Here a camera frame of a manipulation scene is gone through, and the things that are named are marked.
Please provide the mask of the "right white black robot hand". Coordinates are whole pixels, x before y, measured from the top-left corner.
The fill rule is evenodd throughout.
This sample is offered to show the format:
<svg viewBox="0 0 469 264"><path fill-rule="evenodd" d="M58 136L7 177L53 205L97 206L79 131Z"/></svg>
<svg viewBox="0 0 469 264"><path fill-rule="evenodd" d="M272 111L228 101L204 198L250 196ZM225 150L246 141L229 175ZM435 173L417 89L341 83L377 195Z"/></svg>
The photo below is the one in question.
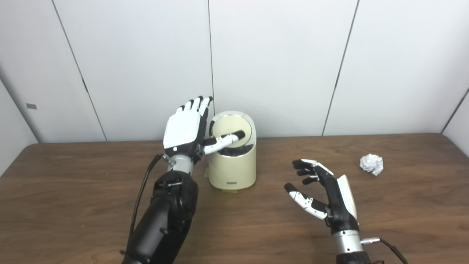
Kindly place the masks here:
<svg viewBox="0 0 469 264"><path fill-rule="evenodd" d="M284 185L288 195L306 212L325 221L332 234L353 230L359 232L357 210L347 176L334 173L315 160L299 159L292 162L298 176L307 176L303 185L318 182L326 190L328 202L309 197L293 184Z"/></svg>

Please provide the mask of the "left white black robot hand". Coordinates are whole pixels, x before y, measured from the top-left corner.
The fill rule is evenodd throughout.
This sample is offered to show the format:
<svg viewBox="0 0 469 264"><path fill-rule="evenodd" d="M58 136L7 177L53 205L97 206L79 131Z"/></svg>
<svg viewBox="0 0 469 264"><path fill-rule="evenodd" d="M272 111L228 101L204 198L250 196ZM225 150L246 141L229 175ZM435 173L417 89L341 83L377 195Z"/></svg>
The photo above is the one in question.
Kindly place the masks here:
<svg viewBox="0 0 469 264"><path fill-rule="evenodd" d="M199 96L178 107L169 117L163 138L165 155L189 157L194 164L211 154L246 137L242 130L206 139L209 106L213 97Z"/></svg>

